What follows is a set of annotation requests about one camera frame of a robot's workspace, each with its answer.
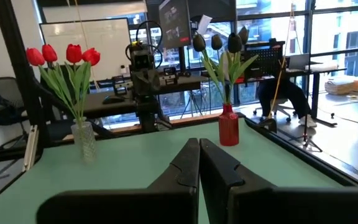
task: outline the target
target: white paper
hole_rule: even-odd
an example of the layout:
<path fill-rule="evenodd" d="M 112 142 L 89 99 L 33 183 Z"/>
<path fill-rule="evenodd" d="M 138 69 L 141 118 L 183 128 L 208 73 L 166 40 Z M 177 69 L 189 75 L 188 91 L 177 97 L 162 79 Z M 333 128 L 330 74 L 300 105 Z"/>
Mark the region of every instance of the white paper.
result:
<path fill-rule="evenodd" d="M 211 22 L 212 18 L 206 15 L 203 15 L 200 23 L 198 24 L 197 33 L 204 35 L 206 33 L 206 29 L 208 28 L 209 23 Z"/>

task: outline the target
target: white sneaker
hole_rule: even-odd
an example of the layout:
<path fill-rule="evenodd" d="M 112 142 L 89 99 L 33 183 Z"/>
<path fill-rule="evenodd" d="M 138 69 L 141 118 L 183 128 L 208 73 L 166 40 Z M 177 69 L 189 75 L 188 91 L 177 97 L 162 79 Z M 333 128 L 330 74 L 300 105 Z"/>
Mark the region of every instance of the white sneaker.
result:
<path fill-rule="evenodd" d="M 306 126 L 308 128 L 315 128 L 317 127 L 317 124 L 315 123 L 315 121 L 313 121 L 313 119 L 311 118 L 310 114 L 307 115 L 308 116 L 308 123 L 306 124 Z M 305 125 L 305 116 L 302 117 L 300 120 L 299 120 L 299 123 L 301 125 Z"/>

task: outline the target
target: red vase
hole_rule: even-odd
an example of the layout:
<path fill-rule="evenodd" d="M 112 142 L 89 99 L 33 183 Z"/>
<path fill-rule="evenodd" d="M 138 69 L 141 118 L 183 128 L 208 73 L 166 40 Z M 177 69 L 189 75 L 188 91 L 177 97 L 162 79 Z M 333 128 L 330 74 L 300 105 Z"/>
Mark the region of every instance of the red vase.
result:
<path fill-rule="evenodd" d="M 223 113 L 219 115 L 219 140 L 222 146 L 239 143 L 239 116 L 233 113 L 230 104 L 223 105 Z"/>

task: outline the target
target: black pants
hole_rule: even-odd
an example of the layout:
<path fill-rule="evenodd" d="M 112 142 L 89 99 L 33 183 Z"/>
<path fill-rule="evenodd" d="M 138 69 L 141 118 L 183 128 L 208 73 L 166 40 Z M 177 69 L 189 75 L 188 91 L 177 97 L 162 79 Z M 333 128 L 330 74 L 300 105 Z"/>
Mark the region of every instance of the black pants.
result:
<path fill-rule="evenodd" d="M 263 116 L 268 116 L 270 112 L 270 101 L 274 98 L 277 80 L 261 82 L 258 87 L 258 97 L 262 105 Z M 287 98 L 291 101 L 295 112 L 299 118 L 304 117 L 310 112 L 309 104 L 301 88 L 288 79 L 280 81 L 277 98 Z"/>

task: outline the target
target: black tulip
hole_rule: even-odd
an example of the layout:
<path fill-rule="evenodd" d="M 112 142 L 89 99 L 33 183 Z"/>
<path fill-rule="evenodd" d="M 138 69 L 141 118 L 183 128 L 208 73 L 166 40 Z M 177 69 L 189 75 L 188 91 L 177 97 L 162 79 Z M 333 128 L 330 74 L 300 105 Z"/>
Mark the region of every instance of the black tulip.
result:
<path fill-rule="evenodd" d="M 204 40 L 204 37 L 202 35 L 196 34 L 193 37 L 193 48 L 197 52 L 202 52 L 203 50 L 205 50 L 205 40 Z"/>
<path fill-rule="evenodd" d="M 242 49 L 241 38 L 235 33 L 231 33 L 227 43 L 227 49 L 230 53 L 234 54 L 240 52 Z"/>
<path fill-rule="evenodd" d="M 241 38 L 241 43 L 243 45 L 247 44 L 248 42 L 248 35 L 249 35 L 249 31 L 247 30 L 247 28 L 245 26 L 243 26 L 239 32 L 239 36 Z"/>
<path fill-rule="evenodd" d="M 214 50 L 219 50 L 221 49 L 223 46 L 221 37 L 219 36 L 219 34 L 215 34 L 213 35 L 212 39 L 211 39 L 211 47 Z"/>

